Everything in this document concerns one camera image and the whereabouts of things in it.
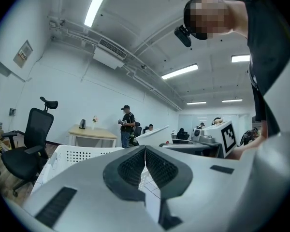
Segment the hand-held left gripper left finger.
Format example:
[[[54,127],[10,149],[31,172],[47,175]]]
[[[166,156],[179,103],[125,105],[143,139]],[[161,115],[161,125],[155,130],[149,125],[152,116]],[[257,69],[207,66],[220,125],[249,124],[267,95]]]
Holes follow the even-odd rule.
[[[145,194],[124,181],[118,165],[139,149],[121,149],[79,162],[42,185],[25,202],[34,232],[160,232]]]

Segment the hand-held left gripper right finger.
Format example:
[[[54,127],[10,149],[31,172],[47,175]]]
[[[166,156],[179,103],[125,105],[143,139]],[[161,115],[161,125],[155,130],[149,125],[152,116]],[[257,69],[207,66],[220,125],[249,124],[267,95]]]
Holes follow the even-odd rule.
[[[160,189],[158,222],[147,232],[252,232],[248,198],[254,152],[240,160],[145,148],[146,166]]]

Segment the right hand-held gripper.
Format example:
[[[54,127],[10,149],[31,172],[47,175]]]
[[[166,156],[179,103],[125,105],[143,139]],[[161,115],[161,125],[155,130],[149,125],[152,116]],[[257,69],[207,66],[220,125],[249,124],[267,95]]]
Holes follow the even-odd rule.
[[[223,121],[205,129],[194,128],[192,141],[196,143],[160,144],[159,147],[191,155],[226,158],[237,146],[231,121]]]

